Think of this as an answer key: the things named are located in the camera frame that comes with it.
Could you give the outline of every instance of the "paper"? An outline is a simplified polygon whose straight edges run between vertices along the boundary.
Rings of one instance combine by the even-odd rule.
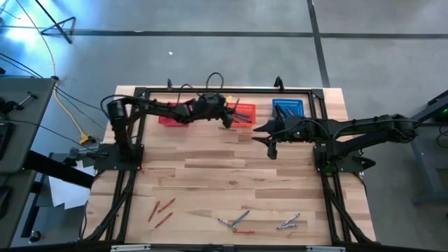
[[[95,175],[93,166],[84,167],[82,160],[77,161],[76,167],[74,168],[91,176]],[[67,183],[51,176],[48,177],[48,180],[50,182],[51,198],[54,207],[59,206],[60,204],[64,204],[65,209],[79,207],[83,206],[89,199],[90,189],[88,188]]]

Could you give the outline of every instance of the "red basket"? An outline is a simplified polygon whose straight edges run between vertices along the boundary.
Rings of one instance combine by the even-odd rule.
[[[175,106],[176,103],[174,102],[168,102],[168,105],[170,106]],[[176,122],[175,119],[173,118],[166,118],[164,116],[159,116],[159,123],[161,125],[164,125],[165,127],[182,127],[182,126],[188,126],[188,123],[183,124],[183,123],[179,123]]]
[[[229,107],[234,108],[235,103],[229,104]],[[240,103],[238,103],[236,113],[248,115],[248,117],[238,117],[236,114],[233,114],[232,127],[252,127],[255,125],[255,121],[257,118],[255,104],[240,104]]]

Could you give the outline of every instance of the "wooden table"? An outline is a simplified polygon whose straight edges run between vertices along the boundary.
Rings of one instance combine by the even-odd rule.
[[[116,94],[133,95],[135,86],[118,86]],[[347,120],[342,90],[323,89],[328,117]],[[308,98],[300,94],[231,94],[233,100],[256,104],[256,125],[271,116],[273,98],[302,99],[305,115],[310,116]],[[193,98],[182,94],[181,101]],[[177,94],[153,93],[151,99],[175,102]],[[318,115],[319,104],[316,102]],[[280,143],[278,159],[266,156],[266,146],[251,140],[265,136],[251,128],[220,129],[222,122],[196,121],[188,127],[164,127],[158,117],[146,117],[143,144],[144,173],[139,172],[127,226],[127,243],[149,244],[330,244],[322,182],[316,173],[311,143]],[[113,143],[108,126],[105,143]],[[371,239],[375,234],[364,187],[353,174],[340,174],[346,209]],[[88,236],[111,207],[116,171],[106,171],[92,187],[87,206]],[[154,204],[176,201],[148,223]],[[250,209],[238,224],[255,234],[234,234],[217,218],[233,221]],[[169,212],[173,216],[154,229]],[[276,230],[296,213],[297,229]],[[342,237],[340,217],[335,214],[338,235]],[[121,212],[115,222],[116,235]]]

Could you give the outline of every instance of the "blue basket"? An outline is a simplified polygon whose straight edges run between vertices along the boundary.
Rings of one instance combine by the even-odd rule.
[[[286,117],[292,116],[286,108],[293,112],[294,116],[305,116],[303,111],[303,101],[301,99],[273,99],[272,100],[272,116],[276,117],[275,105],[279,105],[285,111]]]

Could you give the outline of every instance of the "gray floor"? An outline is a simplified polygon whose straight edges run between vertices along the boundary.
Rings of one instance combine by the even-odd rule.
[[[38,26],[51,25],[32,0],[21,0]],[[311,32],[306,0],[41,0],[57,20],[77,17],[77,29],[153,31]],[[448,2],[443,0],[315,0],[321,32],[447,33]],[[5,25],[30,23],[10,1],[1,14]],[[76,36],[67,44],[46,37],[55,56],[60,87],[98,104],[117,85],[201,85],[212,71],[226,85],[271,86],[282,76],[287,86],[322,87],[312,38],[204,38]],[[350,118],[402,113],[410,116],[448,88],[448,40],[323,39],[331,87],[342,88]],[[51,76],[52,66],[40,37],[14,29],[0,35],[0,51]],[[0,64],[10,74],[21,74]],[[101,113],[83,107],[95,118]],[[104,130],[72,110],[89,134]],[[43,125],[72,139],[79,134],[52,99]],[[73,144],[39,130],[33,149],[42,154]],[[388,245],[448,250],[447,205],[413,206],[424,191],[411,148],[387,143],[366,150],[377,166],[365,173],[375,232]],[[82,209],[45,209],[35,228],[37,244],[77,237]],[[16,239],[14,245],[25,245]]]

